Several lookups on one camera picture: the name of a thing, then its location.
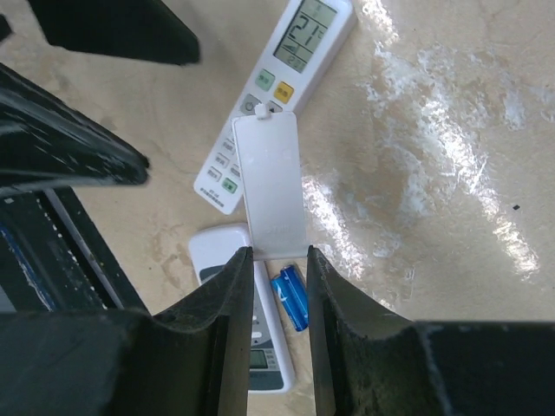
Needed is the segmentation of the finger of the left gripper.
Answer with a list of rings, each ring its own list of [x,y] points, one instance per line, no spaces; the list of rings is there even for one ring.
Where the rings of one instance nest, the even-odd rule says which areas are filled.
[[[1,186],[143,185],[148,158],[1,66]]]
[[[74,52],[185,66],[200,61],[198,37],[150,0],[35,0],[47,42]]]

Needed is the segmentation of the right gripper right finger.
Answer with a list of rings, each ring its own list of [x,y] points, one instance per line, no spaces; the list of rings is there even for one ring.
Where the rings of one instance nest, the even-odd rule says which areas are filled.
[[[307,255],[320,415],[551,415],[551,322],[412,322]]]

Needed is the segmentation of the white long remote control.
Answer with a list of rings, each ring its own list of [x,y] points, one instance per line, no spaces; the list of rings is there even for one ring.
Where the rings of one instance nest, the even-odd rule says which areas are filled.
[[[355,24],[350,1],[287,3],[194,181],[208,204],[230,215],[243,195],[233,119],[255,114],[260,103],[300,114]]]

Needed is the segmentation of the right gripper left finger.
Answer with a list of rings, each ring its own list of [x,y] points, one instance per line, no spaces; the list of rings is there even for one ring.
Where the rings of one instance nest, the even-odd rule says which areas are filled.
[[[244,415],[253,252],[157,315],[4,313],[4,415]]]

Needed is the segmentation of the white battery cover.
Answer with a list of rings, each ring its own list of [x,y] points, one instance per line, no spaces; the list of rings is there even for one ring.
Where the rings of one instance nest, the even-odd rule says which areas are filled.
[[[256,260],[299,258],[308,242],[297,117],[257,104],[232,121]]]

